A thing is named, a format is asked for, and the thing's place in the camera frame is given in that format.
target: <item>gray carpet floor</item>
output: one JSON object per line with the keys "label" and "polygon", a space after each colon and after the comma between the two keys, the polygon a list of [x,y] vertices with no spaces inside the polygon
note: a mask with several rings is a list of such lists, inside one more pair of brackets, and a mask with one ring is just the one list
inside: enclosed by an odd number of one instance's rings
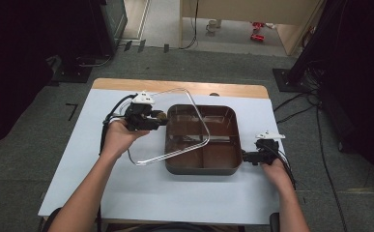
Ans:
{"label": "gray carpet floor", "polygon": [[[99,77],[199,81],[264,85],[273,105],[295,94],[280,93],[272,68],[290,69],[294,58],[133,47],[103,67],[94,68],[88,83],[46,86],[0,141],[0,231],[34,231],[52,176],[69,141],[92,82]],[[78,108],[72,119],[72,106]],[[279,109],[276,120],[308,107],[300,98]],[[325,156],[349,231],[374,231],[374,166],[358,154],[337,151],[336,135],[324,111],[319,111]],[[279,124],[298,180],[298,196],[312,231],[343,231],[319,147],[316,110]],[[246,231],[269,231],[247,226]]]}

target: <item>brown tray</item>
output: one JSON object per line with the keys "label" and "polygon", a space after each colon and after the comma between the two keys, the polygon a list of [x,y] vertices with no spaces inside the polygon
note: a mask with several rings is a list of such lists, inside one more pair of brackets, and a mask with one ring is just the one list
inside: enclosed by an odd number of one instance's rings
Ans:
{"label": "brown tray", "polygon": [[[236,114],[228,106],[197,105],[211,139],[207,145],[165,160],[177,175],[232,175],[242,163]],[[168,109],[165,154],[198,144],[208,137],[196,110],[189,104]]]}

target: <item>wooden table edge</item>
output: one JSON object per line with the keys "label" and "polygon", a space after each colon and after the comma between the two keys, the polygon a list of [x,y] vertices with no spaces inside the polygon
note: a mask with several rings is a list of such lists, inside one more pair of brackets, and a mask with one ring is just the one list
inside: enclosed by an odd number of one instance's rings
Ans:
{"label": "wooden table edge", "polygon": [[268,91],[262,85],[184,82],[168,80],[144,80],[121,78],[98,78],[92,89],[162,92],[175,88],[185,88],[192,95],[217,93],[223,97],[268,99]]}

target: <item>white table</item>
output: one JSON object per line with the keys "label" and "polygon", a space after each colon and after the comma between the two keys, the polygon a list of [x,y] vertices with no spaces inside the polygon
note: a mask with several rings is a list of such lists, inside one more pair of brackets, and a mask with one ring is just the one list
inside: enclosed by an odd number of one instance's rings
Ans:
{"label": "white table", "polygon": [[[62,207],[99,156],[101,122],[111,108],[134,91],[92,89],[50,184],[39,216]],[[193,95],[197,104],[227,105],[237,114],[242,148],[255,150],[255,134],[277,131],[269,99]],[[165,104],[177,102],[170,98]],[[163,154],[165,128],[135,141],[132,154]],[[185,221],[219,224],[269,224],[278,212],[278,194],[260,166],[243,163],[231,176],[181,176],[164,161],[135,166],[126,154],[117,161],[102,202],[104,222]]]}

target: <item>red object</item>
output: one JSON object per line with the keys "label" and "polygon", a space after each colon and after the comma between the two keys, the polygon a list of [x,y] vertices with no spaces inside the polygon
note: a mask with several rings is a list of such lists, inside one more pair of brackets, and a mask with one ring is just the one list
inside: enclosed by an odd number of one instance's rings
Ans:
{"label": "red object", "polygon": [[253,31],[261,29],[261,27],[264,27],[264,25],[265,24],[262,22],[252,22]]}
{"label": "red object", "polygon": [[259,42],[262,42],[263,40],[265,40],[265,37],[264,36],[261,36],[261,35],[255,35],[255,34],[252,34],[250,36],[250,39],[253,40],[253,41],[259,41]]}

